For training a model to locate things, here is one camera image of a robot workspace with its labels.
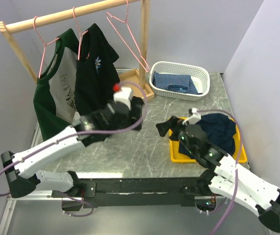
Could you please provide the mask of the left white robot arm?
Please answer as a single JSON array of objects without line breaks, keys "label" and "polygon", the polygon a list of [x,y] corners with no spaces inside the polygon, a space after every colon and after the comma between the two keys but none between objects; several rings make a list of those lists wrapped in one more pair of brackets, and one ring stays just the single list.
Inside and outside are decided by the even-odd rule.
[{"label": "left white robot arm", "polygon": [[21,198],[35,190],[54,190],[77,196],[84,184],[74,171],[49,172],[42,167],[123,130],[140,130],[143,105],[144,101],[135,96],[129,105],[110,101],[103,109],[81,116],[59,134],[29,150],[2,153],[10,195]]}]

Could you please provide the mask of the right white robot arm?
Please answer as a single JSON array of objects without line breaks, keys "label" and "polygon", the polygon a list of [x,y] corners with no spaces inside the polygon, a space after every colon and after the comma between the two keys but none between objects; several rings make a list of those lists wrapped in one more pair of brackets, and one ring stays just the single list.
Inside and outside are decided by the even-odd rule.
[{"label": "right white robot arm", "polygon": [[198,182],[203,195],[211,192],[227,197],[253,214],[269,230],[280,233],[280,188],[253,174],[218,146],[211,143],[206,132],[192,119],[172,116],[156,124],[161,137],[169,131],[172,141],[179,141],[206,170]]}]

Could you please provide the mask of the black t shirt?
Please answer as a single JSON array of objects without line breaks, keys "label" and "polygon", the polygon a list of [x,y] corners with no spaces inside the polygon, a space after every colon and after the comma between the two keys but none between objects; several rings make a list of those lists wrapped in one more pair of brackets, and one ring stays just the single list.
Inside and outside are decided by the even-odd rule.
[{"label": "black t shirt", "polygon": [[77,132],[113,130],[117,116],[113,104],[113,86],[119,82],[114,62],[119,55],[109,44],[97,24],[82,37],[80,57],[76,61],[75,106],[80,119]]}]

